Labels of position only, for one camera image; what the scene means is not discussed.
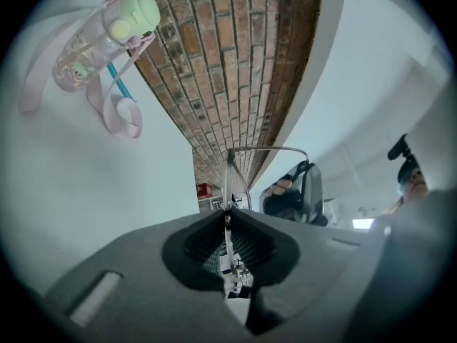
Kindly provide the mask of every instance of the light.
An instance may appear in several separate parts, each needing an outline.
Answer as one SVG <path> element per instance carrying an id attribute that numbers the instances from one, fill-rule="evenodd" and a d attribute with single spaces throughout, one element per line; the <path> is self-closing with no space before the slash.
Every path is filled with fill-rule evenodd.
<path id="1" fill-rule="evenodd" d="M 354 229 L 369 229 L 374 219 L 354 219 L 352 220 L 352 226 Z"/>

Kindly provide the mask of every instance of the person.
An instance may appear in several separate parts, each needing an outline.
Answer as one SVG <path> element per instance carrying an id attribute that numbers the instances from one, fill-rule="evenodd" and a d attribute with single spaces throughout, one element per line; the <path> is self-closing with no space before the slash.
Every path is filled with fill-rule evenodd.
<path id="1" fill-rule="evenodd" d="M 421 168 L 414 156 L 409 157 L 398 171 L 398 193 L 400 199 L 386 212 L 393 214 L 405 203 L 424 198 L 428 188 Z"/>

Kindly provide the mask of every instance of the pink water bottle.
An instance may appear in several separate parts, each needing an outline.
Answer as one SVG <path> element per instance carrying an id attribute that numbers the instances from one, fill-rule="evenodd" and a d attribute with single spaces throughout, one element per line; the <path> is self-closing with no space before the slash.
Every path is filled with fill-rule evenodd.
<path id="1" fill-rule="evenodd" d="M 76 91 L 127 49 L 144 48 L 160 22 L 155 0 L 108 0 L 67 42 L 52 74 L 62 89 Z"/>

